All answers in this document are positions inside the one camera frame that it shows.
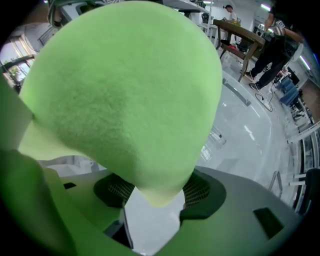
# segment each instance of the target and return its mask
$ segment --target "person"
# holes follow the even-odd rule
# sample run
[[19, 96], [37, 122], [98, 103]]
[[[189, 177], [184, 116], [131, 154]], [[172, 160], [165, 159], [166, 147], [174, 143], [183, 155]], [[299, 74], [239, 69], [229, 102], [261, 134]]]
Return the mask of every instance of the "person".
[[234, 9], [232, 8], [232, 6], [230, 4], [227, 4], [224, 8], [226, 9], [226, 11], [228, 13], [230, 13], [230, 17], [229, 17], [228, 21], [236, 21], [237, 15], [234, 12]]
[[[224, 6], [223, 8], [225, 8], [226, 11], [227, 11], [228, 13], [230, 13], [229, 19], [223, 18], [224, 21], [229, 21], [229, 22], [237, 21], [237, 15], [236, 15], [236, 13], [234, 12], [234, 9], [233, 9], [233, 7], [232, 7], [230, 4], [227, 4], [227, 5]], [[224, 44], [226, 44], [226, 45], [234, 44], [234, 43], [237, 41], [237, 38], [236, 38], [235, 35], [232, 35], [230, 41], [227, 41], [227, 38], [228, 38], [228, 33], [226, 32], [226, 33], [225, 33], [225, 36], [224, 36]]]
[[[280, 2], [276, 2], [271, 7], [269, 16], [264, 24], [264, 30], [267, 32], [274, 22], [282, 22], [282, 28], [279, 25], [274, 27], [274, 30], [279, 34], [274, 34], [271, 42], [265, 47], [256, 61], [254, 68], [244, 75], [252, 82], [249, 85], [254, 90], [260, 90], [268, 85], [294, 55], [299, 43], [304, 41], [301, 33], [290, 20], [286, 6]], [[255, 77], [270, 63], [272, 63], [271, 68], [261, 76], [259, 81], [254, 83]]]

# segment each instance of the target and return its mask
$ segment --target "green felt cover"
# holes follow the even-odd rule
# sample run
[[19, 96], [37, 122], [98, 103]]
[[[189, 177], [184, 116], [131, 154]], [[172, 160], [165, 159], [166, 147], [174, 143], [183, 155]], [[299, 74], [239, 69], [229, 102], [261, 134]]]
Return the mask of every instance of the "green felt cover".
[[221, 88], [213, 44], [181, 13], [146, 1], [100, 7], [37, 55], [20, 93], [34, 118], [19, 150], [88, 156], [163, 206], [194, 169]]

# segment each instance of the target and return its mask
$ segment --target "black cable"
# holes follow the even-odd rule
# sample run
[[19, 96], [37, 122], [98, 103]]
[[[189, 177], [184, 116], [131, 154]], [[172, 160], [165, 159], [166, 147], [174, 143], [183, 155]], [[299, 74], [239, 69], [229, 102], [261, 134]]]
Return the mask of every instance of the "black cable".
[[263, 104], [263, 103], [258, 99], [257, 95], [261, 96], [262, 99], [263, 99], [264, 97], [263, 97], [262, 95], [260, 95], [259, 93], [255, 93], [255, 94], [254, 94], [254, 96], [256, 97], [256, 99], [257, 99], [269, 112], [274, 111], [274, 109], [273, 109], [273, 107], [272, 107], [271, 104], [270, 104], [270, 107], [271, 107], [271, 110], [270, 110], [269, 108], [267, 108], [267, 107], [265, 106], [265, 104]]
[[271, 101], [272, 101], [272, 98], [274, 97], [274, 91], [272, 90], [272, 86], [275, 84], [275, 82], [273, 82], [273, 84], [271, 85], [271, 92], [272, 92], [272, 96], [271, 96], [271, 99], [269, 100], [269, 104], [271, 106]]

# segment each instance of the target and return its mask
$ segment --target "white desk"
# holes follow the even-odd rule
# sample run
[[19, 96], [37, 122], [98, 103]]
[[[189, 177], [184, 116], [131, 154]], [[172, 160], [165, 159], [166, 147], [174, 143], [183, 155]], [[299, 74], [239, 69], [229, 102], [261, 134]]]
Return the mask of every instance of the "white desk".
[[[198, 26], [201, 27], [201, 28], [204, 28], [204, 29], [208, 28], [208, 24], [207, 23], [201, 23]], [[214, 32], [215, 32], [215, 36], [214, 36], [213, 45], [216, 46], [217, 39], [218, 39], [218, 27], [216, 25], [210, 24], [209, 25], [209, 35], [208, 35], [210, 40], [211, 40]]]
[[209, 11], [188, 0], [163, 0], [163, 5], [178, 10], [198, 10], [200, 13], [208, 14]]

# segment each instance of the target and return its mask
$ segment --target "table leg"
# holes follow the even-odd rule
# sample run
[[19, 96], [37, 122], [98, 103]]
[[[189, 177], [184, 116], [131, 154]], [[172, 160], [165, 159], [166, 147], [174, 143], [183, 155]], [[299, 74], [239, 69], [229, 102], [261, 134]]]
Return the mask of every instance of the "table leg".
[[218, 40], [218, 29], [215, 30], [215, 36], [214, 36], [214, 42], [213, 42], [214, 46], [217, 45], [217, 40]]
[[225, 52], [226, 52], [226, 50], [223, 50], [223, 52], [222, 52], [221, 55], [220, 55], [220, 59], [222, 58], [222, 55], [225, 54]]
[[229, 41], [229, 43], [231, 44], [231, 36], [232, 36], [232, 33], [230, 33], [229, 31], [227, 31], [227, 33], [228, 33], [228, 36], [227, 36], [227, 40]]
[[218, 46], [216, 47], [216, 49], [218, 50], [220, 46], [221, 46], [221, 31], [220, 31], [220, 27], [218, 26]]
[[251, 45], [250, 50], [248, 51], [248, 53], [247, 53], [246, 56], [244, 57], [243, 66], [242, 66], [242, 71], [241, 71], [241, 75], [240, 75], [240, 77], [239, 77], [238, 82], [241, 81], [241, 79], [243, 78], [245, 72], [247, 71], [247, 67], [248, 67], [248, 64], [249, 64], [249, 60], [250, 60], [250, 58], [252, 57], [252, 55], [254, 55], [257, 47], [258, 47], [258, 43], [257, 43], [257, 42], [254, 42], [253, 45]]
[[210, 39], [210, 41], [211, 41], [211, 39], [212, 39], [213, 33], [214, 33], [214, 30], [213, 30], [212, 28], [210, 28], [210, 34], [209, 34], [209, 39]]

